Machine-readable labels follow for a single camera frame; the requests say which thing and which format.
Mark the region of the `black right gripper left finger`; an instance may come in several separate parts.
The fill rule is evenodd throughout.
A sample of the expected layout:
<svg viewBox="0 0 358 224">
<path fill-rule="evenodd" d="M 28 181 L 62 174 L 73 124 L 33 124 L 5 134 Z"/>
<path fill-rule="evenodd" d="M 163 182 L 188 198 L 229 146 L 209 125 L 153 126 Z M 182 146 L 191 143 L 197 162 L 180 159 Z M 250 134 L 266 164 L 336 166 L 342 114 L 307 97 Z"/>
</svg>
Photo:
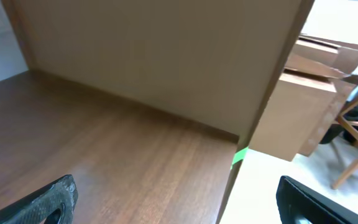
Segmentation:
<svg viewBox="0 0 358 224">
<path fill-rule="evenodd" d="M 0 224 L 71 224 L 78 200 L 78 191 L 71 174 L 0 210 Z"/>
</svg>

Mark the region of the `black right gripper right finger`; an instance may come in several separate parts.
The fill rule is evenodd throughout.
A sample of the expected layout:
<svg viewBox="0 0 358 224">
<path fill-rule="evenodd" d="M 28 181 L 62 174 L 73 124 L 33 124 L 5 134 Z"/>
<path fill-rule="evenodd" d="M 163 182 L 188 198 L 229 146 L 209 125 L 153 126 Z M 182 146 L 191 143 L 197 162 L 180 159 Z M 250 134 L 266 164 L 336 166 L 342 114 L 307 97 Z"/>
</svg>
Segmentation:
<svg viewBox="0 0 358 224">
<path fill-rule="evenodd" d="M 276 201 L 282 223 L 358 224 L 358 214 L 287 175 L 280 178 Z"/>
</svg>

